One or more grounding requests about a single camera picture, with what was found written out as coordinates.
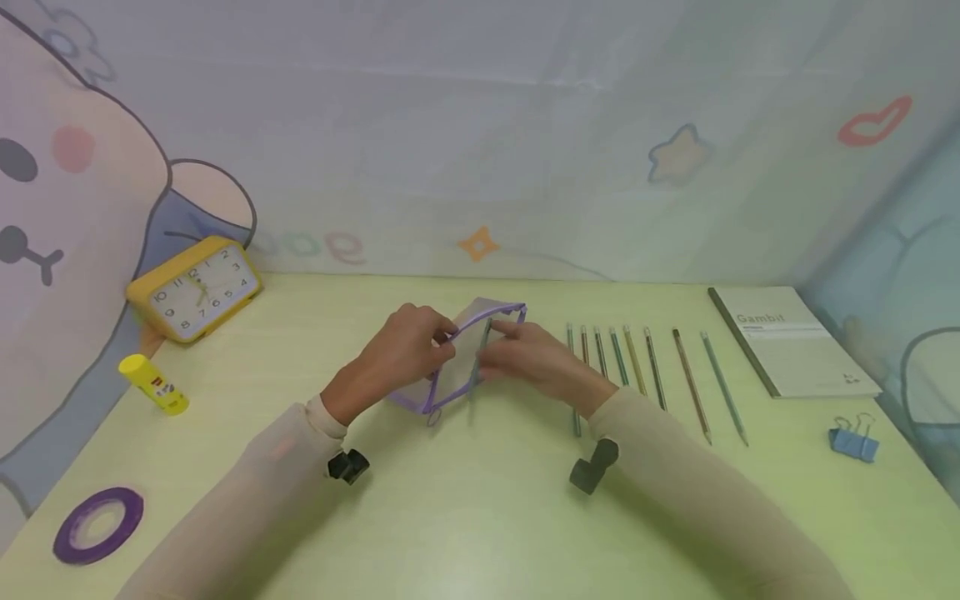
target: cartoon wallpaper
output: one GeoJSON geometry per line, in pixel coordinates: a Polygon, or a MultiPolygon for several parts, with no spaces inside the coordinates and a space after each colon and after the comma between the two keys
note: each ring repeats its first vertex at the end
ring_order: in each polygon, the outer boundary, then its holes
{"type": "Polygon", "coordinates": [[[801,283],[953,118],[956,22],[953,0],[0,0],[0,551],[117,362],[160,343],[124,287],[206,235],[265,271],[801,283]]]}
{"type": "Polygon", "coordinates": [[[804,287],[960,505],[960,128],[804,287]]]}
{"type": "Polygon", "coordinates": [[[31,6],[39,33],[0,8],[0,548],[126,391],[120,359],[157,348],[126,284],[256,222],[231,175],[168,158],[94,86],[112,70],[76,15],[31,6]]]}

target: binder clip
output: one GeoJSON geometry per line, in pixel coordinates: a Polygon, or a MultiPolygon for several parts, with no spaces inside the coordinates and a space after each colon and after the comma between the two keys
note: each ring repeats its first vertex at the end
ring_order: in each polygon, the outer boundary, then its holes
{"type": "Polygon", "coordinates": [[[570,472],[570,483],[586,495],[591,495],[600,485],[603,474],[618,458],[620,458],[620,446],[613,440],[603,438],[597,442],[597,446],[593,449],[590,462],[579,459],[573,465],[573,470],[570,472]]]}
{"type": "Polygon", "coordinates": [[[833,421],[837,426],[828,432],[830,449],[864,463],[872,463],[880,447],[880,442],[870,437],[870,426],[876,422],[874,417],[870,413],[860,413],[856,416],[856,427],[843,417],[833,421]],[[861,435],[860,427],[863,425],[866,425],[866,429],[861,435]]]}
{"type": "Polygon", "coordinates": [[[370,468],[370,462],[367,457],[356,450],[341,452],[326,464],[330,477],[343,479],[349,486],[352,486],[368,468],[370,468]]]}

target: yellow glue stick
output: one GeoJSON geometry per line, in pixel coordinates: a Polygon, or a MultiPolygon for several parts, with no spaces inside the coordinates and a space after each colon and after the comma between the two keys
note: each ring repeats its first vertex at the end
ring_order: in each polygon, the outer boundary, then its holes
{"type": "Polygon", "coordinates": [[[186,399],[183,392],[167,381],[143,354],[131,354],[120,361],[118,369],[167,415],[179,415],[190,406],[190,400],[186,399]]]}

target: cartoon bunny face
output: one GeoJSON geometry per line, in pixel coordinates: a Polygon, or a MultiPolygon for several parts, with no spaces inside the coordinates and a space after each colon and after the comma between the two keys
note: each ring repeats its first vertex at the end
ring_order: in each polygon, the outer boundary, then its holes
{"type": "Polygon", "coordinates": [[[169,179],[132,114],[0,11],[0,457],[109,340],[169,179]]]}

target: person's left hand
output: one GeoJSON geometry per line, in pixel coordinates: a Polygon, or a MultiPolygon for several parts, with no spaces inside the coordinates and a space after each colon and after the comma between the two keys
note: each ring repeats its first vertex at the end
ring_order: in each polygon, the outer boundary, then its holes
{"type": "Polygon", "coordinates": [[[321,392],[330,415],[344,425],[394,390],[423,379],[456,354],[457,325],[429,306],[407,303],[392,314],[360,355],[321,392]]]}

